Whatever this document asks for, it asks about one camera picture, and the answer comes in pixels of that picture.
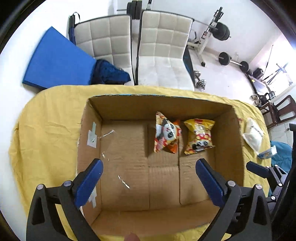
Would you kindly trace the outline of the left white padded chair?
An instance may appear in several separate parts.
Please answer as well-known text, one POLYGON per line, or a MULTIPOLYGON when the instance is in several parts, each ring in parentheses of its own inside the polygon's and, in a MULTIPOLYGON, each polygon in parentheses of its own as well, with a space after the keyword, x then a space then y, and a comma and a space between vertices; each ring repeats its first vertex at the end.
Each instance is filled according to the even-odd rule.
POLYGON ((104 16, 74 27, 76 46, 94 59, 104 59, 130 76, 125 85, 135 85, 132 67, 132 17, 104 16))

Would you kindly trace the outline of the white zip pouch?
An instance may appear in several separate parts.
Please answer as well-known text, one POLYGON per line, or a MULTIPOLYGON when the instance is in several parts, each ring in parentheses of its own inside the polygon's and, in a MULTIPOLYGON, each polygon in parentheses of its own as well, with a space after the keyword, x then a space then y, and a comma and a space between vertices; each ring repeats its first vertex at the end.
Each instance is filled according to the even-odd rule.
POLYGON ((256 153, 259 153, 264 132, 255 120, 251 118, 247 120, 242 136, 245 142, 247 142, 247 144, 250 146, 250 148, 253 149, 256 153))

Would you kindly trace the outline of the chrome dumbbell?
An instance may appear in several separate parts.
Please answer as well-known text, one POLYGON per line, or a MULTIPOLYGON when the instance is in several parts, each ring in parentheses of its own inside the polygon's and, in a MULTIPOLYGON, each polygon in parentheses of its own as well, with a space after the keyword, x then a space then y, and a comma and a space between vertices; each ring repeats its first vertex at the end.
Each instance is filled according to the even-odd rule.
POLYGON ((201 73, 198 70, 194 70, 194 77, 196 80, 195 87, 198 89, 205 90, 206 81, 204 79, 201 79, 200 76, 201 76, 201 73))

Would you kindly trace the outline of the dark wooden chair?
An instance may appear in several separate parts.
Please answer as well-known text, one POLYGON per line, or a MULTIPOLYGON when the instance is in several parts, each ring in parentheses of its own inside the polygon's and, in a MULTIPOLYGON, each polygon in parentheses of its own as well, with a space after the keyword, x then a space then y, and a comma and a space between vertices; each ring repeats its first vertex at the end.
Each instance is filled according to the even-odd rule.
POLYGON ((278 104, 268 101, 259 110, 263 111, 262 115, 270 115, 271 123, 266 123, 269 129, 295 118, 295 100, 291 95, 287 95, 278 104))

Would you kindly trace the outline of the yellow tablecloth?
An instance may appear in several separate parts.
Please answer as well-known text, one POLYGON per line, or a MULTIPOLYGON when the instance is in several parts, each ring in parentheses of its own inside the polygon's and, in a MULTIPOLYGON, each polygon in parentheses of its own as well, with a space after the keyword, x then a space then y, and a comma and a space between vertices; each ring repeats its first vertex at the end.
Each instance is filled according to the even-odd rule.
MULTIPOLYGON (((232 106, 240 125, 244 160, 244 179, 243 184, 239 186, 252 188, 255 184, 260 184, 265 195, 268 194, 267 180, 246 169, 246 164, 249 161, 257 162, 258 158, 257 153, 250 148, 242 136, 247 120, 251 118, 264 132, 260 149, 264 151, 270 147, 267 128, 258 108, 238 100, 164 87, 65 85, 53 87, 37 94, 28 102, 16 122, 9 153, 21 202, 27 216, 29 216, 34 192, 39 184, 44 184, 47 188, 59 187, 67 180, 73 181, 81 172, 77 170, 77 158, 82 116, 88 99, 102 95, 185 97, 232 106)), ((67 236, 70 240, 77 240, 62 206, 57 204, 56 209, 67 236)), ((197 240, 207 229, 209 223, 166 235, 140 237, 136 233, 130 232, 124 236, 128 236, 132 240, 197 240)), ((124 237, 117 235, 97 236, 99 240, 121 240, 124 237)))

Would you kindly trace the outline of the blue foam mat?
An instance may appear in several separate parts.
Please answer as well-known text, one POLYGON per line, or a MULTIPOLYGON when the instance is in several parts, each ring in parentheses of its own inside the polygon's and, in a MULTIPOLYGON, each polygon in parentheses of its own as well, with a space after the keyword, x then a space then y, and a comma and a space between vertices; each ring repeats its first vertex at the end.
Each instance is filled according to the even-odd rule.
POLYGON ((50 27, 32 54, 22 83, 41 90, 59 85, 89 85, 95 62, 50 27))

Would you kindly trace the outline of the yellow panda snack bag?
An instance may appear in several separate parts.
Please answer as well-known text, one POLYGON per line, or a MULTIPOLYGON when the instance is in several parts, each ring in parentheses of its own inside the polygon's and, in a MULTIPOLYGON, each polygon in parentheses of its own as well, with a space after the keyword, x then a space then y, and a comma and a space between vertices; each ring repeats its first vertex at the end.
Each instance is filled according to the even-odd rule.
POLYGON ((184 121, 188 128, 188 142, 185 147, 185 155, 196 154, 206 149, 214 148, 211 129, 215 121, 194 118, 184 121))

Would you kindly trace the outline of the barbell on rack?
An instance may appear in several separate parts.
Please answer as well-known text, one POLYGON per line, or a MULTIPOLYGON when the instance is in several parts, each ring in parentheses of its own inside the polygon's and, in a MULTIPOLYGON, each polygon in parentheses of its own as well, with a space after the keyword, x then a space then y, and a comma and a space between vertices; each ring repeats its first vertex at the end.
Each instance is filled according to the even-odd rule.
MULTIPOLYGON (((152 4, 153 4, 153 1, 147 1, 147 6, 146 6, 145 9, 143 9, 142 8, 142 1, 129 1, 129 2, 127 2, 126 7, 124 9, 117 9, 116 12, 124 11, 126 14, 130 15, 133 20, 140 20, 140 18, 142 17, 143 12, 146 12, 146 11, 148 13, 160 12, 160 13, 164 13, 164 14, 176 15, 176 16, 179 16, 179 17, 182 17, 182 18, 188 18, 193 23, 196 22, 195 20, 197 20, 196 18, 181 15, 181 14, 178 14, 178 13, 172 13, 172 12, 169 12, 169 11, 161 11, 161 10, 152 9, 152 4)), ((229 38, 231 38, 230 30, 224 23, 218 21, 218 23, 216 25, 216 28, 217 28, 217 30, 213 30, 213 32, 212 32, 212 37, 213 38, 215 38, 215 39, 217 39, 219 41, 226 41, 229 38)))

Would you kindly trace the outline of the floor barbell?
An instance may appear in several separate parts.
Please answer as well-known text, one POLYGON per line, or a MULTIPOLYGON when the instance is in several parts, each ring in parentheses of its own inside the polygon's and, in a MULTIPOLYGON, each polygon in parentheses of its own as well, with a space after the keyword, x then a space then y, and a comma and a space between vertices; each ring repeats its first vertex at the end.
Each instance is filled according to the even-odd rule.
POLYGON ((223 66, 227 66, 230 63, 235 64, 235 65, 238 65, 239 68, 240 68, 240 70, 243 73, 247 73, 249 71, 249 65, 248 65, 248 63, 246 61, 241 61, 240 63, 239 62, 236 62, 236 61, 232 60, 232 58, 230 57, 230 55, 227 54, 226 52, 221 52, 219 54, 218 61, 223 66))

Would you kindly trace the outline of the teal cloth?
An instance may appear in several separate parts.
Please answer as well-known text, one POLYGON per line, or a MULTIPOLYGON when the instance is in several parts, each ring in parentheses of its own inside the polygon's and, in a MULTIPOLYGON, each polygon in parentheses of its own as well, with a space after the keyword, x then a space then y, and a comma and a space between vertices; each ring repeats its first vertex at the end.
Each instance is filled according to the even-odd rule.
POLYGON ((286 143, 270 141, 271 146, 276 146, 277 154, 271 158, 271 164, 278 165, 288 172, 292 167, 292 148, 286 143))

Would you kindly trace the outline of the cardboard milk box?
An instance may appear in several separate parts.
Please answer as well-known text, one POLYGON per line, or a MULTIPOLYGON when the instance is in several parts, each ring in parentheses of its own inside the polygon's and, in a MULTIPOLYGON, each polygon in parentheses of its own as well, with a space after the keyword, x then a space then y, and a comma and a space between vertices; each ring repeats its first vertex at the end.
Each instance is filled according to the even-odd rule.
POLYGON ((225 179, 242 185, 244 160, 234 108, 203 99, 158 95, 102 95, 86 102, 78 145, 77 170, 95 158, 103 174, 83 214, 97 235, 166 235, 212 221, 218 208, 196 175, 205 159, 225 179), (188 129, 176 153, 154 152, 156 112, 170 121, 215 121, 214 147, 185 155, 188 129))

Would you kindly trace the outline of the orange panda snack bag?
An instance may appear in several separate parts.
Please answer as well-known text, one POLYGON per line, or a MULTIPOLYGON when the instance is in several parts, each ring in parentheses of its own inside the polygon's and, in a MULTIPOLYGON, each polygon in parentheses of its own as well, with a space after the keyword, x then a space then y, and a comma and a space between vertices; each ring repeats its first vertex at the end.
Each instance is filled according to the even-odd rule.
POLYGON ((171 122, 160 111, 156 112, 156 134, 154 137, 155 153, 167 148, 171 153, 175 154, 181 134, 180 120, 171 122))

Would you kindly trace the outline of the white weight bench rack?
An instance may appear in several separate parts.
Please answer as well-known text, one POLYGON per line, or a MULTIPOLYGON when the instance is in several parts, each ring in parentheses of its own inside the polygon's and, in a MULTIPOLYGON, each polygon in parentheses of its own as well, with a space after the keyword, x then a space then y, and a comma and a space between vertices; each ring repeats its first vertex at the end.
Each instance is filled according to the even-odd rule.
POLYGON ((188 40, 187 42, 187 46, 192 48, 196 55, 197 55, 197 58, 201 64, 202 67, 205 67, 206 66, 206 63, 203 59, 203 56, 202 56, 202 53, 210 39, 210 37, 212 36, 212 32, 213 30, 217 30, 216 28, 216 25, 218 23, 218 21, 220 20, 220 18, 223 16, 223 12, 222 12, 222 7, 220 7, 214 14, 210 24, 205 24, 205 23, 202 23, 201 21, 198 21, 198 20, 195 20, 196 22, 198 23, 201 23, 203 25, 206 25, 207 28, 206 30, 203 32, 202 36, 200 38, 197 38, 197 35, 196 35, 196 32, 195 33, 195 38, 192 39, 192 40, 188 40))

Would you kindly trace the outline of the dark blue cloth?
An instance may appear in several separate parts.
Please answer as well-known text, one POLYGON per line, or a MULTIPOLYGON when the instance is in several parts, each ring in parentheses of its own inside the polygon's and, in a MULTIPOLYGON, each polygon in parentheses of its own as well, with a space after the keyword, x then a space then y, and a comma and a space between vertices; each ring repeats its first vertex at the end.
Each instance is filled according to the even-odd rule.
POLYGON ((98 59, 93 68, 90 83, 124 85, 131 81, 130 75, 122 69, 115 67, 110 62, 98 59))

